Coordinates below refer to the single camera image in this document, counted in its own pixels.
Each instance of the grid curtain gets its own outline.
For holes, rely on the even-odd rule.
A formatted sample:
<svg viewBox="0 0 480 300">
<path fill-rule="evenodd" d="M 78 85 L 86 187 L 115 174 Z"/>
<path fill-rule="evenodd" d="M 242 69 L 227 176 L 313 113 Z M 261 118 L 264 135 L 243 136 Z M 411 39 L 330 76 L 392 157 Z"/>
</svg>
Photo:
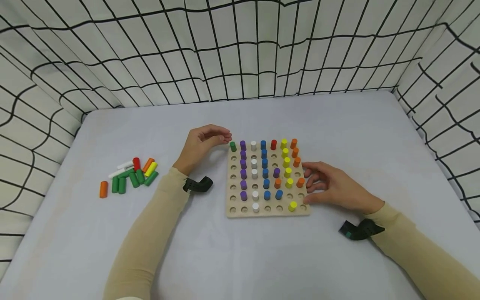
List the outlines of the grid curtain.
<svg viewBox="0 0 480 300">
<path fill-rule="evenodd" d="M 90 111 L 384 89 L 395 90 L 419 133 L 430 136 L 448 127 L 422 125 L 433 96 L 447 103 L 450 90 L 473 80 L 479 2 L 0 2 L 0 168 L 14 170 L 0 174 L 0 278 Z M 477 51 L 455 69 L 451 57 L 462 47 Z M 438 85 L 422 94 L 430 79 Z M 438 138 L 429 146 L 444 151 L 463 142 L 470 140 Z M 461 159 L 478 161 L 468 155 L 458 150 L 450 156 L 458 161 L 442 163 L 452 164 L 450 181 L 468 190 L 459 194 L 465 203 L 479 194 L 473 179 L 463 181 L 476 173 L 454 168 Z"/>
<path fill-rule="evenodd" d="M 394 94 L 480 228 L 480 1 L 455 4 Z"/>
</svg>

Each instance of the purple peg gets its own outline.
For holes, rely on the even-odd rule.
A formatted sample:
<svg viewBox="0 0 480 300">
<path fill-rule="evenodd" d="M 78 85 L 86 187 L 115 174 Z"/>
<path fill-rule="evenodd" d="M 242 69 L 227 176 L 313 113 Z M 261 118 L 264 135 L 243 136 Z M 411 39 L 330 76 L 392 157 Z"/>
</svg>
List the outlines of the purple peg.
<svg viewBox="0 0 480 300">
<path fill-rule="evenodd" d="M 275 168 L 275 170 L 273 170 L 273 177 L 278 178 L 279 176 L 280 176 L 280 169 Z"/>
</svg>

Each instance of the white tablecloth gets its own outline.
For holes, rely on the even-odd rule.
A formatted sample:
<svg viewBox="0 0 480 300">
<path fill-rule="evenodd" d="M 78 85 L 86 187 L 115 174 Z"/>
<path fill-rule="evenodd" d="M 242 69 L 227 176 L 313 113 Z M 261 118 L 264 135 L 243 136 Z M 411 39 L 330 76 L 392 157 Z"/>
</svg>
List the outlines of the white tablecloth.
<svg viewBox="0 0 480 300">
<path fill-rule="evenodd" d="M 344 169 L 480 277 L 480 232 L 394 96 L 347 93 L 91 113 L 0 283 L 0 299 L 100 299 L 156 186 L 128 185 L 125 195 L 99 199 L 100 181 L 134 156 L 155 158 L 164 175 L 188 130 L 207 123 L 231 129 L 236 141 L 297 138 L 303 161 Z M 217 149 L 192 174 L 214 185 L 187 205 L 154 298 L 419 298 L 369 240 L 337 232 L 346 219 L 359 221 L 351 212 L 315 206 L 308 217 L 227 219 L 226 173 L 226 151 Z"/>
</svg>

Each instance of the right hand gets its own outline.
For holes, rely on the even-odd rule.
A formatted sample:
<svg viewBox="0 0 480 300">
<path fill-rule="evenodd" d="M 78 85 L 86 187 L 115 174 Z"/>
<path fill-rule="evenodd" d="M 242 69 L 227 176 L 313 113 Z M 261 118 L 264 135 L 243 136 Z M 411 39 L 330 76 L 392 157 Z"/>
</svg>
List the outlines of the right hand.
<svg viewBox="0 0 480 300">
<path fill-rule="evenodd" d="M 340 169 L 321 161 L 304 162 L 302 165 L 306 168 L 305 178 L 310 177 L 306 184 L 307 192 L 324 191 L 307 195 L 303 199 L 305 204 L 330 203 L 368 215 L 379 211 L 385 203 Z"/>
</svg>

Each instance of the wristband device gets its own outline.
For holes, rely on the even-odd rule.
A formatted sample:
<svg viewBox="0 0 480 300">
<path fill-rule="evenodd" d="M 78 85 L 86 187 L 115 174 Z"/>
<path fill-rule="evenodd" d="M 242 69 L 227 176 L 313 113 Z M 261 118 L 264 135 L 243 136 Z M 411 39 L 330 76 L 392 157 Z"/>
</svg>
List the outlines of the wristband device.
<svg viewBox="0 0 480 300">
<path fill-rule="evenodd" d="M 187 178 L 183 190 L 188 192 L 188 190 L 193 192 L 206 192 L 212 187 L 213 181 L 205 176 L 200 182 L 196 182 L 190 178 Z"/>
<path fill-rule="evenodd" d="M 385 231 L 385 228 L 376 225 L 370 219 L 363 219 L 358 226 L 345 221 L 338 231 L 350 240 L 365 240 L 372 235 Z"/>
</svg>

